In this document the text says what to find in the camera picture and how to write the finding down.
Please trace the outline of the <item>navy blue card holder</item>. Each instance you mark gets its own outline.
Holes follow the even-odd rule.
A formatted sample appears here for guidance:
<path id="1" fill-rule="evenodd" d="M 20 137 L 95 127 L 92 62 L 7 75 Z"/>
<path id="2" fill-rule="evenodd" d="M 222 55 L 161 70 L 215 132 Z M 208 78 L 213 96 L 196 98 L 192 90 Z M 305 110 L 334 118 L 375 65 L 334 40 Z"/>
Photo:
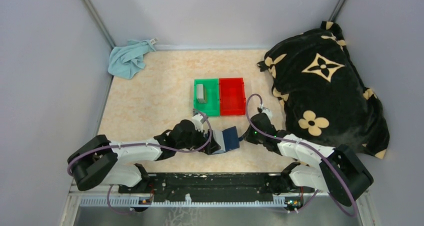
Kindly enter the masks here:
<path id="1" fill-rule="evenodd" d="M 222 154 L 232 150 L 239 149 L 240 141 L 235 126 L 223 131 L 213 130 L 212 141 L 210 145 L 211 154 Z"/>

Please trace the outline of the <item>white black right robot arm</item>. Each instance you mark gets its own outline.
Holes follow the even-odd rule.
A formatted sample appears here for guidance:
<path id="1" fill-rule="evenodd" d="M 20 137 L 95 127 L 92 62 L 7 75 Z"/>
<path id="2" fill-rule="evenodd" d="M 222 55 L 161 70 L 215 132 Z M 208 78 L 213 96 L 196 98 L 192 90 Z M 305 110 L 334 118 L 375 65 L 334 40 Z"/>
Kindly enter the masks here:
<path id="1" fill-rule="evenodd" d="M 276 130 L 272 113 L 259 107 L 248 117 L 245 141 L 260 144 L 268 151 L 295 159 L 282 171 L 282 187 L 294 192 L 305 186 L 328 193 L 335 201 L 351 206 L 374 182 L 373 176 L 347 145 L 323 146 Z"/>

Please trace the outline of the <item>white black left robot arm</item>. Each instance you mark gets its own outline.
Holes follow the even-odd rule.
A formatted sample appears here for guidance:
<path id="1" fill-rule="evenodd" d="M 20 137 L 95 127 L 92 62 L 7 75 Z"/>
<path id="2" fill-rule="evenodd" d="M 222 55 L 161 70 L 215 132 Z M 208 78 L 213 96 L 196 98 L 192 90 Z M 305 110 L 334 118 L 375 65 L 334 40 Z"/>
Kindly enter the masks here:
<path id="1" fill-rule="evenodd" d="M 212 143 L 213 135 L 208 117 L 200 111 L 147 140 L 111 141 L 104 134 L 97 135 L 67 159 L 67 173 L 80 191 L 108 184 L 143 193 L 148 190 L 150 179 L 141 161 L 161 161 L 178 153 L 200 152 Z"/>

